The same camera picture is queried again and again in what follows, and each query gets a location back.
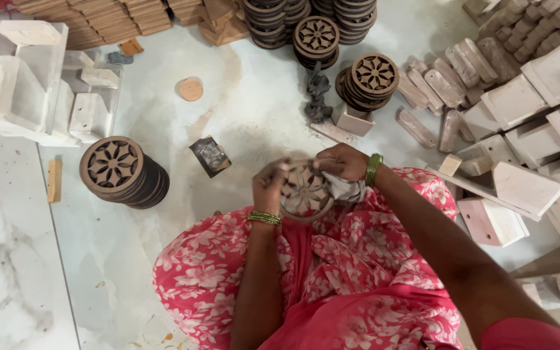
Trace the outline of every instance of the gray cloth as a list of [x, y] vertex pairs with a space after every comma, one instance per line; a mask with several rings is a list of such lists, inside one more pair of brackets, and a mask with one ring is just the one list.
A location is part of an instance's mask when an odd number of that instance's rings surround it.
[[347, 181], [329, 172], [322, 171], [321, 173], [327, 179], [328, 190], [336, 200], [336, 203], [351, 205], [364, 200], [364, 194], [367, 191], [367, 185], [364, 180]]

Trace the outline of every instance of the wooden piece with hole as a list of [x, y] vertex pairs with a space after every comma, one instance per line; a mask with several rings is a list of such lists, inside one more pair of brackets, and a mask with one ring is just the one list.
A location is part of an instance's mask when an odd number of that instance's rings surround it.
[[456, 155], [447, 155], [442, 165], [440, 165], [440, 172], [447, 174], [448, 176], [455, 175], [455, 171], [459, 168], [459, 164], [462, 163], [462, 158]]
[[457, 110], [450, 110], [444, 116], [442, 123], [442, 131], [440, 132], [440, 142], [438, 144], [438, 151], [442, 153], [451, 153], [455, 148], [455, 139], [457, 138], [457, 131], [459, 131], [459, 123], [462, 120], [462, 114]]
[[59, 203], [62, 199], [62, 160], [49, 161], [49, 176], [47, 177], [47, 203]]
[[187, 78], [179, 85], [179, 93], [185, 101], [197, 101], [202, 97], [202, 85], [196, 79]]
[[489, 199], [476, 197], [457, 201], [472, 239], [485, 245], [506, 247], [529, 235], [520, 215]]
[[537, 216], [542, 216], [560, 196], [560, 183], [519, 165], [501, 161], [492, 173], [498, 198]]
[[403, 109], [396, 120], [422, 147], [431, 149], [436, 146], [436, 137], [408, 110]]

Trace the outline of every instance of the wooden strip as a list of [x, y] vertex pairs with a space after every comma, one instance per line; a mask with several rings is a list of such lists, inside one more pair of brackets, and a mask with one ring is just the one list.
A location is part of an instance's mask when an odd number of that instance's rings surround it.
[[421, 146], [426, 149], [431, 149], [436, 146], [436, 137], [431, 131], [427, 130], [423, 123], [419, 122], [412, 113], [409, 113], [408, 110], [403, 109], [396, 119]]
[[62, 199], [62, 160], [49, 161], [49, 177], [47, 178], [47, 203], [59, 203]]

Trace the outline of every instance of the woman's hand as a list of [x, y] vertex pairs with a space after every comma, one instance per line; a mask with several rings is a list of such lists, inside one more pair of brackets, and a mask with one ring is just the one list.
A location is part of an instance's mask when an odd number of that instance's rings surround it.
[[272, 215], [280, 214], [280, 190], [289, 175], [289, 158], [267, 165], [252, 179], [254, 210]]
[[368, 155], [345, 143], [339, 143], [319, 152], [314, 167], [348, 181], [358, 181], [365, 178], [368, 161]]

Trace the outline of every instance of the woman's left hand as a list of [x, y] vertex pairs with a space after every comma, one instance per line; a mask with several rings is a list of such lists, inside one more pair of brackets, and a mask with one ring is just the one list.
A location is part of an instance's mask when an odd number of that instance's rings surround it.
[[268, 164], [252, 179], [254, 210], [272, 215], [280, 214], [280, 190], [289, 175], [289, 158]]

